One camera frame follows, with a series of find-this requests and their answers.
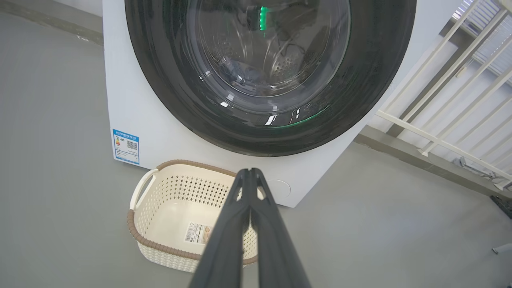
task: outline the white wall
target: white wall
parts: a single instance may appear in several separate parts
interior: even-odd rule
[[[85,12],[98,15],[100,17],[103,16],[102,9],[102,0],[55,0],[62,4],[66,4],[71,7],[75,7],[76,9],[83,10]]]

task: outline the green led light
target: green led light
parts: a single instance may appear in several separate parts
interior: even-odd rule
[[[267,29],[267,7],[262,7],[260,9],[260,30],[266,30]]]

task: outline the qr code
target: qr code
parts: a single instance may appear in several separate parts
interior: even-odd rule
[[[128,148],[137,150],[137,143],[131,142],[131,141],[126,141],[126,142],[128,143]]]

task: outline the black rubber seal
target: black rubber seal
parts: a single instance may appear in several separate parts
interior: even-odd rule
[[[187,55],[185,0],[125,0],[133,48],[147,81],[187,128],[222,148],[252,156],[292,155],[342,135],[382,97],[405,55],[416,0],[352,0],[351,34],[335,76],[311,101],[321,113],[293,126],[254,125],[268,115],[212,102]]]

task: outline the washing machine door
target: washing machine door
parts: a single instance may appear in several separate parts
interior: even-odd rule
[[[140,67],[185,126],[284,156],[340,136],[383,95],[416,0],[125,0]]]

